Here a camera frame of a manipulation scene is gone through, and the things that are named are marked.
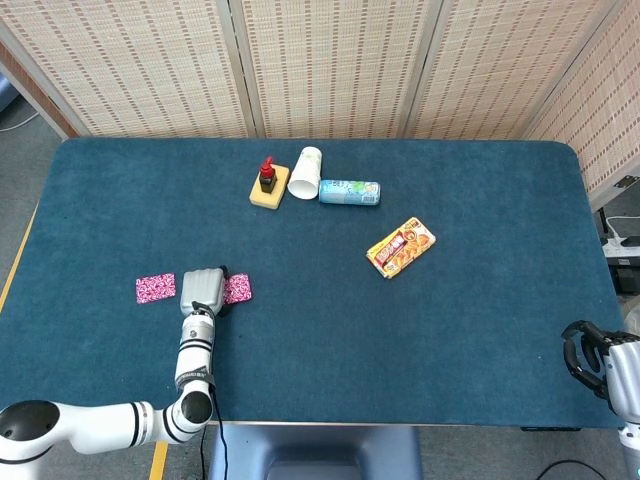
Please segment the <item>yellow snack wrapper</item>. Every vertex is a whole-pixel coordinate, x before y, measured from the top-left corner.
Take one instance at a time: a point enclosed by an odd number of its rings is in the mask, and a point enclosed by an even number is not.
[[[434,243],[435,235],[411,217],[367,250],[367,258],[384,278],[393,278]]]

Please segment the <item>wooden block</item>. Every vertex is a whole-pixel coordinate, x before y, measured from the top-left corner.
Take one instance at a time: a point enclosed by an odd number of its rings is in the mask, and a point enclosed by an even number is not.
[[[280,165],[272,165],[276,170],[276,184],[273,187],[271,193],[265,193],[260,188],[260,174],[256,177],[256,181],[253,183],[251,194],[249,195],[249,201],[258,206],[264,208],[270,208],[276,210],[284,195],[284,189],[287,186],[289,180],[289,169],[287,167],[281,167]]]

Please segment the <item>red bottle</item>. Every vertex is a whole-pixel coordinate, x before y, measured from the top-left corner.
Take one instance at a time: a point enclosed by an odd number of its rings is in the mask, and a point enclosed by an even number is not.
[[[273,158],[269,156],[260,167],[260,188],[265,193],[271,193],[276,184],[276,171],[271,162]]]

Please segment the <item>plastic cup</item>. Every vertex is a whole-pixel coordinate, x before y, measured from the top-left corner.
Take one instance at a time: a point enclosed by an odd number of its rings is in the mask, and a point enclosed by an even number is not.
[[[311,200],[318,195],[322,152],[316,147],[304,147],[296,163],[287,189],[294,197]]]

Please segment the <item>pink speckled block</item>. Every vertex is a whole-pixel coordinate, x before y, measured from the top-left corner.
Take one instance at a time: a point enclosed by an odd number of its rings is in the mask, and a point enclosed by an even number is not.
[[[230,305],[232,303],[246,302],[251,300],[251,296],[249,275],[238,273],[227,279],[224,285],[224,303]]]
[[[149,303],[176,296],[176,279],[173,273],[136,279],[136,300]]]

